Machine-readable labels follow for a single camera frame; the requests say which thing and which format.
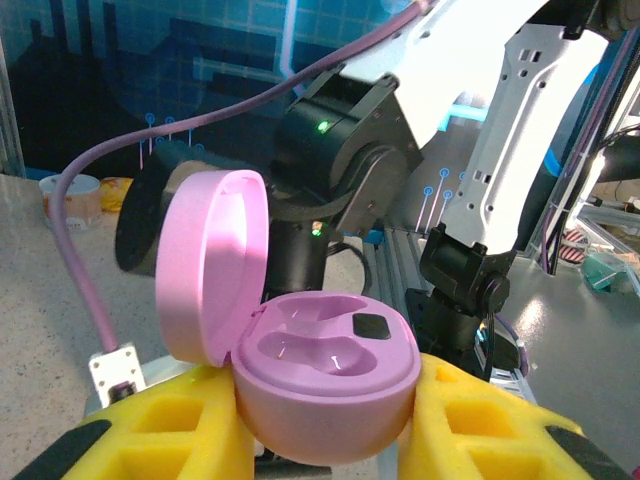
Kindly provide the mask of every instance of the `yellow sponge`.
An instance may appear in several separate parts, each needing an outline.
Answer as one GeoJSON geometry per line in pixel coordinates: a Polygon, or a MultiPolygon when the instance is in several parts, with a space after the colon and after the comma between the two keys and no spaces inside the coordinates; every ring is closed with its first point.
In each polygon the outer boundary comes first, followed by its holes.
{"type": "Polygon", "coordinates": [[[575,423],[424,355],[400,480],[590,480],[545,427],[575,423]]]}
{"type": "MultiPolygon", "coordinates": [[[[400,480],[590,480],[547,434],[570,420],[423,355],[400,480]]],[[[65,480],[249,480],[253,438],[229,367],[197,367],[85,419],[111,428],[65,480]]]]}
{"type": "Polygon", "coordinates": [[[249,480],[253,437],[230,368],[197,367],[87,417],[111,428],[65,480],[249,480]]]}

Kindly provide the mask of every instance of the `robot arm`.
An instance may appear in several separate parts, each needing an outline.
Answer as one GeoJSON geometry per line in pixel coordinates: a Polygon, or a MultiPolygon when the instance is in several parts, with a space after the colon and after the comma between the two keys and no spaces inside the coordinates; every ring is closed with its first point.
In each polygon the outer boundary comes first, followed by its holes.
{"type": "MultiPolygon", "coordinates": [[[[529,189],[569,103],[608,45],[584,29],[591,17],[578,15],[583,21],[575,23],[565,11],[553,24],[553,15],[540,15],[550,5],[562,10],[560,3],[441,0],[399,35],[319,78],[277,136],[278,161],[307,185],[322,185],[319,196],[352,189],[352,203],[334,224],[363,235],[422,160],[419,149],[469,79],[486,76],[487,59],[505,52],[467,175],[420,262],[434,292],[418,341],[454,364],[508,296],[529,189]],[[327,128],[317,135],[309,131],[315,125],[327,128]],[[368,175],[354,174],[363,171],[368,175]]],[[[595,10],[599,2],[589,5],[595,10]]]]}
{"type": "Polygon", "coordinates": [[[367,83],[394,75],[399,83],[395,97],[422,147],[469,80],[490,73],[487,59],[505,50],[469,174],[443,217],[448,235],[468,247],[485,245],[488,255],[513,248],[524,201],[544,153],[608,44],[593,32],[568,40],[563,38],[564,26],[523,26],[546,3],[441,1],[400,37],[354,59],[340,72],[367,83]]]}

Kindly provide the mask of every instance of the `pink earbud case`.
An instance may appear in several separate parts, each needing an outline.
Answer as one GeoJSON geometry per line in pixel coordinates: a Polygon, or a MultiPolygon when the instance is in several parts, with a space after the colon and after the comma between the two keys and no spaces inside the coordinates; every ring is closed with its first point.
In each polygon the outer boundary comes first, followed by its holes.
{"type": "Polygon", "coordinates": [[[231,363],[240,414],[273,452],[312,465],[361,460],[407,424],[420,354],[376,300],[301,292],[260,304],[269,214],[262,177],[202,172],[167,212],[156,267],[164,339],[179,359],[231,363]]]}

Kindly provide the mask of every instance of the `purple cable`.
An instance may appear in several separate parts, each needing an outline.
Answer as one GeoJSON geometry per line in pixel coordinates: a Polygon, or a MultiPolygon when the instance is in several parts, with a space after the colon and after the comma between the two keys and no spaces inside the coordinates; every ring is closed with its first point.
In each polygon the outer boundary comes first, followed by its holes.
{"type": "Polygon", "coordinates": [[[260,107],[287,93],[293,87],[301,84],[305,80],[319,75],[335,65],[344,62],[348,58],[356,56],[382,42],[419,15],[427,12],[429,5],[429,0],[416,0],[403,12],[393,17],[384,25],[318,60],[284,82],[275,85],[255,97],[249,98],[235,105],[231,105],[230,107],[216,110],[215,112],[206,113],[204,115],[188,118],[175,123],[146,128],[144,130],[112,138],[111,140],[107,140],[90,148],[73,160],[62,171],[51,200],[51,223],[53,226],[53,233],[56,238],[58,250],[60,250],[60,254],[62,255],[62,258],[67,265],[67,269],[69,270],[69,275],[78,287],[78,290],[89,309],[89,313],[93,317],[93,321],[98,328],[105,352],[112,352],[118,348],[116,333],[105,308],[105,304],[100,298],[100,294],[98,293],[95,284],[91,281],[91,277],[89,276],[82,259],[74,248],[71,236],[66,228],[64,198],[76,175],[104,155],[128,145],[133,145],[137,142],[156,136],[165,136],[202,127],[260,107]]]}

